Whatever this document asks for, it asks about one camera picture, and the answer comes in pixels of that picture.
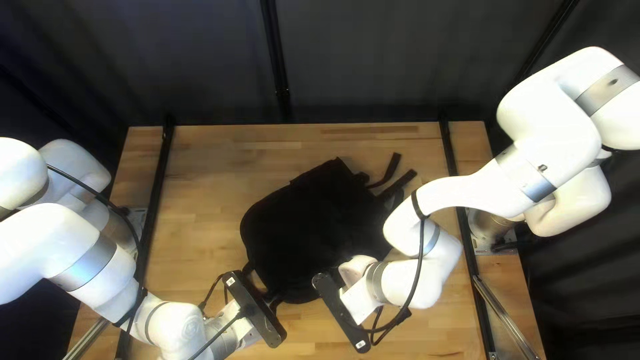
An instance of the black metal frame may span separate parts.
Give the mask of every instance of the black metal frame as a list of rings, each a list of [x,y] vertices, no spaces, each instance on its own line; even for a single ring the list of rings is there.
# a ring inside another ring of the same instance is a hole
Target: black metal frame
[[[260,0],[262,8],[262,21],[264,31],[267,36],[267,46],[269,47],[269,57],[271,58],[271,70],[273,71],[273,81],[276,87],[276,98],[280,116],[284,122],[292,118],[291,102],[289,97],[289,82],[287,80],[287,69],[284,64],[282,53],[282,41],[280,39],[280,26],[278,24],[278,10],[275,0]]]
[[[451,132],[449,131],[448,116],[441,111],[438,118],[438,123],[440,124],[440,136],[442,137],[442,145],[444,146],[444,156],[447,160],[449,176],[458,176],[458,166],[456,164],[456,156],[453,152],[453,145],[451,144]],[[465,260],[467,261],[467,270],[469,272],[469,284],[471,285],[472,293],[474,294],[474,303],[476,305],[476,315],[478,317],[478,324],[480,325],[480,333],[482,334],[484,354],[487,360],[492,360],[489,358],[489,353],[495,352],[495,345],[493,344],[489,314],[487,313],[486,304],[482,295],[480,295],[472,282],[473,276],[479,275],[479,271],[476,261],[476,252],[474,251],[474,246],[471,241],[471,230],[469,229],[467,212],[465,211],[465,208],[457,207],[456,215],[458,216],[458,226],[460,227],[462,245],[465,249]]]
[[[140,236],[140,248],[138,249],[138,260],[136,261],[136,272],[134,274],[134,278],[137,279],[142,286],[144,285],[145,278],[147,276],[149,250],[151,249],[151,241],[153,240],[154,232],[156,230],[157,214],[160,208],[164,175],[169,161],[174,129],[175,118],[173,115],[168,114],[164,118],[160,157],[158,158],[154,184],[151,188],[151,196],[149,197],[147,219],[145,220],[145,225],[142,229],[142,236]],[[130,344],[131,337],[128,336],[126,332],[121,331],[120,338],[118,339],[118,348],[116,350],[116,360],[127,360],[129,358]]]
[[[542,36],[538,39],[531,52],[525,59],[524,63],[520,67],[520,70],[516,73],[509,89],[521,82],[531,71],[534,64],[539,60],[540,56],[547,48],[549,43],[557,35],[561,26],[565,20],[569,17],[573,9],[577,6],[580,0],[565,0],[557,9],[554,16],[551,18],[549,24],[545,28]],[[280,110],[280,116],[282,122],[296,122],[293,119],[292,107],[290,102],[289,83],[287,80],[287,71],[284,62],[284,54],[282,51],[282,41],[280,38],[280,28],[278,24],[278,14],[276,9],[275,0],[260,0],[260,7],[262,9],[262,20],[264,23],[264,29],[266,32],[266,38],[269,48],[269,57],[271,60],[271,70],[273,71],[273,78],[275,84],[275,94],[278,99],[278,108]],[[414,121],[424,121],[425,119],[416,119]],[[442,136],[442,143],[445,152],[445,158],[447,161],[447,168],[450,176],[458,175],[458,167],[456,165],[456,158],[451,143],[451,134],[449,131],[449,122],[454,121],[448,119],[448,116],[444,111],[438,110],[437,121],[440,124],[440,133]],[[164,181],[164,174],[166,172],[166,166],[168,162],[169,152],[171,149],[171,142],[173,139],[173,130],[175,128],[175,119],[171,115],[167,115],[163,127],[163,143],[160,150],[160,157],[156,168],[156,175],[154,178],[154,184],[151,191],[150,202],[147,210],[147,220],[142,232],[141,237],[141,249],[138,253],[138,264],[136,267],[135,276],[141,283],[143,283],[148,263],[148,252],[151,246],[151,240],[156,228],[157,213],[160,205],[162,187]],[[497,121],[495,118],[491,124],[487,124],[488,133],[495,129]],[[473,244],[471,242],[471,233],[468,226],[467,213],[464,208],[456,208],[456,215],[458,217],[458,223],[460,227],[460,233],[465,251],[465,259],[467,261],[467,269],[469,273],[469,281],[473,275],[479,275],[476,255],[474,252]],[[489,317],[486,310],[486,304],[482,296],[478,293],[476,288],[471,283],[472,292],[474,295],[474,302],[476,305],[476,313],[478,322],[480,325],[480,331],[482,334],[482,341],[485,350],[485,356],[487,360],[489,353],[495,351],[495,345],[493,343],[493,336],[489,323]],[[117,360],[126,360],[129,357],[129,345],[131,337],[127,336],[124,332],[121,332],[120,339],[118,340],[118,350],[116,352]]]

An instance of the black strap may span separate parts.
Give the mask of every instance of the black strap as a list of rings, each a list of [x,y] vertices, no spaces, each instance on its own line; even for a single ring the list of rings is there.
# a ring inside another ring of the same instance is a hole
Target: black strap
[[[402,175],[398,180],[378,194],[378,199],[387,201],[389,197],[397,193],[398,189],[404,188],[404,186],[407,185],[407,183],[409,183],[409,181],[411,181],[417,174],[418,173],[415,172],[414,169],[409,169],[409,171],[404,173],[404,175]]]
[[[367,189],[375,188],[391,180],[391,178],[394,176],[396,172],[396,169],[398,168],[398,164],[400,164],[401,157],[402,156],[400,154],[398,154],[397,152],[394,152],[394,154],[391,156],[391,161],[389,161],[389,165],[387,166],[387,171],[385,172],[385,175],[382,177],[382,180],[376,183],[367,185]]]
[[[154,315],[155,311],[158,310],[159,307],[161,307],[162,305],[165,304],[169,304],[168,301],[165,302],[161,302],[160,304],[156,305],[156,307],[153,308],[153,310],[151,310],[151,312],[149,312],[149,315],[147,315],[147,321],[145,321],[145,336],[147,337],[147,341],[149,341],[149,343],[153,346],[157,346],[153,341],[151,341],[151,338],[149,338],[149,321],[151,321],[151,316]]]
[[[413,204],[413,210],[415,211],[415,214],[418,216],[420,221],[423,221],[429,218],[431,214],[424,216],[422,210],[420,210],[420,206],[418,205],[418,197],[415,194],[416,191],[418,191],[418,189],[411,192],[411,203]]]
[[[136,299],[136,303],[133,304],[132,308],[130,308],[129,311],[127,311],[124,315],[122,315],[120,320],[113,323],[113,326],[120,327],[125,321],[127,321],[127,319],[132,318],[136,314],[136,311],[138,311],[140,304],[142,304],[142,300],[144,300],[145,297],[147,297],[147,293],[148,293],[147,289],[142,288],[142,292],[140,296]]]
[[[247,279],[251,279],[251,272],[254,271],[254,270],[255,270],[255,268],[253,267],[251,262],[247,261],[246,264],[244,264],[244,267],[242,268],[242,274]]]

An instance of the metal rail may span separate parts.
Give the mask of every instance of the metal rail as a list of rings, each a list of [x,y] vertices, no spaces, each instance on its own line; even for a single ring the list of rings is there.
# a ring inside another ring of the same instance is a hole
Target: metal rail
[[[84,353],[89,350],[91,345],[93,345],[93,342],[100,336],[100,334],[102,334],[104,329],[106,329],[109,325],[111,325],[111,322],[109,322],[109,320],[100,317],[98,321],[96,321],[95,324],[93,324],[93,326],[89,328],[89,331],[87,331],[82,336],[82,338],[78,340],[74,347],[72,347],[71,350],[67,352],[62,360],[80,359],[84,355]]]
[[[509,313],[507,313],[502,304],[500,304],[498,299],[491,292],[491,289],[489,289],[478,275],[473,275],[472,279],[475,289],[480,293],[480,295],[482,295],[482,298],[484,298],[486,303],[489,304],[496,316],[498,316],[498,319],[507,329],[507,332],[516,345],[518,345],[518,348],[527,360],[541,360],[540,356],[538,356],[536,351],[533,350],[531,344],[527,341],[527,338],[525,338],[522,332],[520,332],[516,323],[513,322]]]

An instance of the backpack strap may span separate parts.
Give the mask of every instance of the backpack strap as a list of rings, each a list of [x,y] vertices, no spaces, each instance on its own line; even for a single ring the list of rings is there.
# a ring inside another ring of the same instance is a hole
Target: backpack strap
[[[396,180],[393,184],[391,184],[388,188],[384,189],[380,194],[378,194],[378,199],[381,201],[387,201],[392,195],[395,195],[398,190],[402,190],[402,188],[409,183],[418,173],[415,172],[414,169],[409,169],[409,171],[405,172],[398,180]]]
[[[401,157],[402,156],[400,154],[398,154],[397,152],[394,152],[394,154],[391,155],[391,161],[389,161],[389,165],[387,165],[387,171],[385,171],[385,175],[382,177],[380,181],[367,185],[367,189],[376,188],[386,183],[387,181],[391,180],[391,178],[394,176],[396,172],[396,169],[398,168],[398,164],[400,164]]]

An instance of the black cable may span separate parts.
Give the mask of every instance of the black cable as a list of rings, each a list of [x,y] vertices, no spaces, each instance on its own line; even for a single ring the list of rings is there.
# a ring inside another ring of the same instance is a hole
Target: black cable
[[[220,281],[220,279],[222,279],[222,275],[224,275],[224,274],[220,274],[218,276],[218,278],[213,282],[213,285],[211,285],[211,288],[209,289],[209,292],[207,293],[207,296],[198,305],[198,308],[200,309],[200,311],[204,311],[204,307],[207,305],[207,301],[209,301],[209,298],[211,297],[211,294],[213,293],[213,289],[216,288],[216,285],[218,285],[218,282]]]
[[[103,194],[95,191],[94,189],[92,189],[90,186],[88,186],[87,184],[83,183],[82,181],[74,178],[73,176],[67,174],[66,172],[50,165],[47,164],[47,168],[53,172],[56,172],[64,177],[66,177],[67,179],[73,181],[74,183],[78,184],[79,186],[81,186],[82,188],[84,188],[86,191],[92,193],[96,199],[100,200],[101,203],[109,206],[114,213],[116,213],[120,218],[122,218],[122,220],[125,222],[125,224],[127,224],[127,227],[129,228],[131,234],[133,235],[133,241],[136,243],[136,251],[140,251],[140,239],[138,238],[138,234],[136,233],[135,228],[133,227],[133,224],[131,223],[131,221],[129,221],[129,219],[127,218],[126,215],[124,215],[122,213],[122,211],[120,210],[120,208],[118,206],[116,206],[115,204],[113,204],[109,199],[107,199]],[[138,291],[136,294],[136,303],[138,303],[138,300],[140,299],[140,297],[142,296],[143,293],[143,288],[142,288],[142,282],[139,281],[138,279],[136,279],[138,281]],[[129,324],[127,325],[127,335],[130,335],[131,333],[131,326],[133,325],[133,318],[135,317],[135,314],[133,314],[130,318],[129,318]]]
[[[242,318],[244,318],[244,317],[246,317],[246,316],[248,316],[248,315],[246,314],[246,310],[244,310],[244,309],[240,309],[240,310],[238,311],[238,314],[236,314],[236,315],[234,316],[234,318],[233,318],[233,319],[231,319],[231,321],[229,321],[228,323],[226,323],[226,324],[225,324],[225,326],[223,326],[220,330],[218,330],[218,332],[217,332],[217,333],[216,333],[216,334],[215,334],[211,339],[209,339],[209,341],[207,341],[207,342],[205,343],[205,345],[202,345],[202,347],[201,347],[198,351],[196,351],[196,352],[195,352],[195,354],[193,354],[193,355],[192,355],[189,359],[187,359],[187,360],[195,360],[195,358],[196,358],[196,357],[198,357],[198,356],[200,356],[200,354],[202,354],[202,352],[203,352],[204,350],[206,350],[208,347],[210,347],[210,346],[211,346],[211,344],[213,344],[213,342],[214,342],[214,341],[216,341],[216,339],[217,339],[217,338],[219,338],[219,337],[220,337],[220,335],[222,335],[222,333],[223,333],[223,332],[227,331],[227,329],[228,329],[231,325],[233,325],[233,323],[234,323],[234,322],[236,322],[236,320],[242,319]]]
[[[386,323],[385,325],[382,325],[381,327],[377,327],[375,329],[363,329],[359,326],[355,326],[353,324],[351,324],[348,320],[348,317],[350,316],[348,313],[343,314],[343,320],[344,323],[346,323],[348,326],[354,327],[360,331],[364,331],[367,334],[375,334],[376,332],[382,332],[385,331],[387,329],[391,330],[393,329],[396,325],[400,324],[402,321],[400,321],[400,318],[403,316],[404,312],[407,311],[407,309],[409,309],[409,304],[411,303],[411,300],[413,299],[413,294],[415,293],[416,288],[418,287],[418,280],[420,279],[420,270],[422,268],[422,257],[424,255],[424,221],[426,220],[426,217],[422,218],[420,220],[420,248],[418,249],[418,264],[415,267],[415,277],[413,278],[413,284],[411,285],[411,291],[409,291],[409,296],[407,296],[406,301],[404,302],[404,304],[402,305],[402,307],[400,307],[400,311],[398,311],[398,314],[396,314],[396,316],[391,319],[388,323]]]
[[[86,191],[92,193],[96,199],[100,200],[101,203],[109,206],[114,213],[116,213],[119,217],[122,218],[122,220],[127,224],[127,227],[129,228],[131,234],[133,235],[133,241],[136,243],[136,250],[140,249],[140,239],[138,238],[138,234],[136,233],[135,228],[133,227],[133,224],[131,223],[131,221],[129,221],[129,219],[127,218],[126,215],[124,215],[122,213],[122,210],[120,210],[120,208],[118,206],[115,206],[115,204],[113,204],[111,201],[109,201],[109,199],[107,199],[103,194],[95,191],[94,189],[92,189],[90,186],[88,186],[87,184],[83,183],[82,181],[74,178],[73,176],[67,174],[66,172],[47,164],[47,168],[49,168],[49,170],[53,171],[53,172],[57,172],[58,174],[66,177],[67,179],[73,181],[74,183],[82,186],[82,188],[84,188]]]

